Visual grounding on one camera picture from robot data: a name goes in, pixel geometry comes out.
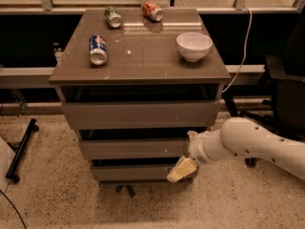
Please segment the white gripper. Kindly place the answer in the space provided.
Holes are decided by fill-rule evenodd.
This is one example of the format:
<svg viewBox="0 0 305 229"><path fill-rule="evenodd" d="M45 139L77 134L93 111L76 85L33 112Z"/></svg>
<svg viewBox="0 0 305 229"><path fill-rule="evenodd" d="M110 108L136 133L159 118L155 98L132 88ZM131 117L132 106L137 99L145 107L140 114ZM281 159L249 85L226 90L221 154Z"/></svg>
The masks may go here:
<svg viewBox="0 0 305 229"><path fill-rule="evenodd" d="M197 170L199 165L210 164L223 157L223 144L220 131L205 131L197 133L187 132L190 143L188 152L190 157L182 156L167 175L169 182L177 182Z"/></svg>

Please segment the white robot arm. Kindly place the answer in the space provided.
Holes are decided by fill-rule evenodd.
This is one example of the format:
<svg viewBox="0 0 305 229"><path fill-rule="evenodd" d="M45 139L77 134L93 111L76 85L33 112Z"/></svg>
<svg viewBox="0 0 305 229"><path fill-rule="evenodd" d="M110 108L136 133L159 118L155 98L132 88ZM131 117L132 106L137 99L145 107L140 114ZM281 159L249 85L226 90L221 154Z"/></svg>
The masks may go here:
<svg viewBox="0 0 305 229"><path fill-rule="evenodd" d="M243 117L226 120L220 129L188 131L188 156L178 159L167 175L169 182L193 174L199 166L221 159L260 158L305 179L305 143L275 135Z"/></svg>

